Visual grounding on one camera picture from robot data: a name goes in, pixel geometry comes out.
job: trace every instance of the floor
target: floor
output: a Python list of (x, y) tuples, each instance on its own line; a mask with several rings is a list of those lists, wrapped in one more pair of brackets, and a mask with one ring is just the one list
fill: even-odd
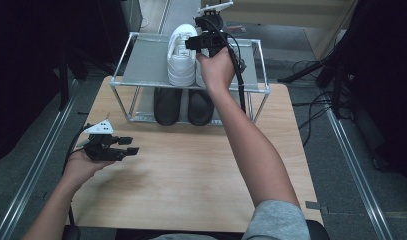
[[(178, 12), (195, 8), (196, 1), (187, 1), (178, 7), (179, 0), (141, 1), (144, 16), (141, 31), (160, 32), (168, 34), (181, 23)], [(303, 29), (284, 26), (243, 24), (247, 34), (240, 37), (258, 38), (262, 40), (265, 55), (265, 65), (270, 82), (289, 76), (314, 61), (311, 49)], [(0, 160), (0, 227), (7, 227), (5, 239), (20, 239), (28, 229), (36, 215), (47, 200), (49, 194), (58, 182), (64, 156), (78, 129), (84, 124), (86, 115), (91, 108), (93, 99), (101, 85), (105, 73), (89, 66), (90, 75), (87, 81), (75, 81), (78, 94), (65, 115), (59, 113), (56, 98), (48, 104), (41, 116), (34, 122), (22, 137), (16, 148)], [(292, 84), (288, 84), (298, 125), (308, 121), (309, 106), (299, 103), (311, 103), (321, 91), (315, 85), (317, 72), (307, 75)], [(312, 112), (323, 111), (326, 104), (316, 104)], [(53, 133), (55, 119), (59, 119), (60, 132), (57, 139), (46, 138)], [(312, 180), (318, 198), (319, 208), (325, 228), (331, 239), (407, 239), (407, 179), (396, 172), (383, 173), (375, 169), (372, 156), (366, 143), (351, 120), (337, 121), (326, 111), (320, 117), (310, 121), (301, 129), (302, 141), (310, 132), (310, 138), (305, 145), (305, 153), (311, 171)], [(343, 151), (343, 142), (337, 137), (337, 127), (345, 130), (348, 145), (353, 153)], [(51, 142), (46, 153), (41, 145)], [(374, 228), (375, 219), (370, 216), (369, 206), (364, 202), (363, 191), (360, 189), (360, 179), (354, 178), (354, 171), (349, 158), (355, 158), (364, 179), (375, 197), (375, 203), (385, 217), (386, 229), (390, 236), (381, 236)], [(36, 182), (25, 181), (32, 189), (28, 194), (17, 197), (29, 169), (38, 169), (39, 178)], [(16, 212), (14, 224), (7, 224), (4, 217), (7, 213)], [(116, 229), (81, 228), (81, 239), (115, 239)]]

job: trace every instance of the person's left hand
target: person's left hand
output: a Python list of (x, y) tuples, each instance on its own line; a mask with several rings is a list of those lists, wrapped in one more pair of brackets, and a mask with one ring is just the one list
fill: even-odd
[(115, 163), (115, 161), (92, 161), (84, 150), (73, 152), (66, 164), (61, 181), (73, 187), (75, 190), (79, 190), (82, 184), (94, 176), (98, 170), (113, 163)]

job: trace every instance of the forearm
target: forearm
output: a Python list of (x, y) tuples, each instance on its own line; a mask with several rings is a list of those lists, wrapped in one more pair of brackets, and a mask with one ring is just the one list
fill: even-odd
[(23, 239), (62, 239), (66, 217), (76, 189), (61, 181)]
[(285, 166), (266, 136), (243, 113), (228, 91), (209, 91), (224, 125), (253, 203), (281, 200), (299, 206)]

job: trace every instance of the wooden tabletop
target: wooden tabletop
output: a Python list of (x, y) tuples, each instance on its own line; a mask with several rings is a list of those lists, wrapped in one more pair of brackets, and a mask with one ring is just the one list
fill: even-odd
[[(113, 135), (133, 137), (138, 155), (97, 172), (75, 195), (79, 226), (244, 232), (254, 207), (222, 126), (128, 122), (107, 77), (87, 119), (95, 124), (110, 112)], [(118, 87), (131, 101), (134, 87)], [(257, 126), (283, 158), (307, 219), (322, 223), (288, 90), (271, 85)], [(262, 96), (254, 98), (258, 104)], [(81, 135), (78, 141), (87, 138)]]

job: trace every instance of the metal shoe rack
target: metal shoe rack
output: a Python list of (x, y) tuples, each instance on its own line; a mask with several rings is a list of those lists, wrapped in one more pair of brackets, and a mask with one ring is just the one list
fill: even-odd
[[(167, 72), (169, 38), (170, 36), (161, 34), (136, 32), (129, 34), (122, 58), (119, 61), (114, 76), (112, 76), (109, 82), (119, 102), (119, 106), (129, 122), (156, 122), (153, 114), (153, 92), (155, 87), (162, 87), (183, 89), (181, 113), (178, 123), (189, 123), (187, 119), (188, 89), (204, 88), (195, 83), (188, 87), (177, 87), (169, 83)], [(234, 41), (230, 43), (235, 49), (237, 48), (237, 44)], [(242, 74), (245, 84), (244, 91), (247, 96), (247, 115), (253, 122), (256, 122), (271, 92), (267, 83), (261, 43), (260, 40), (256, 39), (237, 39), (237, 43), (240, 47), (241, 58), (244, 59), (247, 65)], [(256, 71), (255, 66), (256, 54), (259, 54), (261, 62), (262, 70), (259, 71)], [(120, 96), (118, 91), (119, 87), (125, 86), (135, 87), (135, 90), (131, 88), (131, 93), (134, 93), (131, 94), (132, 97), (127, 101), (127, 105), (124, 105), (125, 98)], [(238, 102), (238, 87), (237, 79), (235, 78), (231, 84), (230, 92)], [(258, 101), (257, 106), (253, 106), (252, 94), (263, 95), (261, 96), (262, 100)], [(216, 110), (209, 124), (222, 125)]]

